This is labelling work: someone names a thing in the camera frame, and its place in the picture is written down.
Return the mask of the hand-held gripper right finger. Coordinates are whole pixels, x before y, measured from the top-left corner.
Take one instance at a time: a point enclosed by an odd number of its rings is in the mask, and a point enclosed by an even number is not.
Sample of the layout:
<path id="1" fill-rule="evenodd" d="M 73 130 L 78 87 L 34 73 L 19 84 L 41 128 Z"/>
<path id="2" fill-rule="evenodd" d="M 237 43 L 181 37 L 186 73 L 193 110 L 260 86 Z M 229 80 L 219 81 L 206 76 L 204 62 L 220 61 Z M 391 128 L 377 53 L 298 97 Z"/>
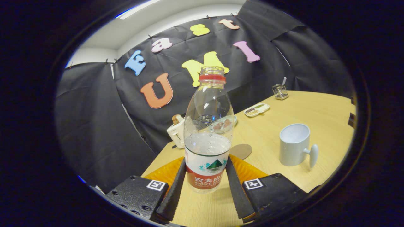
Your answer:
<path id="1" fill-rule="evenodd" d="M 226 173 L 238 218 L 244 223 L 277 216 L 307 197 L 284 175 L 268 175 L 234 155 L 228 157 Z"/>

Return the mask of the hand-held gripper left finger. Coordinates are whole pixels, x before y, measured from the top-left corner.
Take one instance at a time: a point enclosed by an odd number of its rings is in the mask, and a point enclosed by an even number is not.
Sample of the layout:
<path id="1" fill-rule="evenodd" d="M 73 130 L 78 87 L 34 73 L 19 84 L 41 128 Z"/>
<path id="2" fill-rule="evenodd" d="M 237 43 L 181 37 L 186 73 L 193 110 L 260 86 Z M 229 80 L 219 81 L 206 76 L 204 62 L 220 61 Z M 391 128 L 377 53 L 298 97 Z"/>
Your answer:
<path id="1" fill-rule="evenodd" d="M 135 215 L 168 224 L 174 218 L 185 175 L 186 161 L 180 157 L 145 177 L 131 175 L 106 196 Z"/>

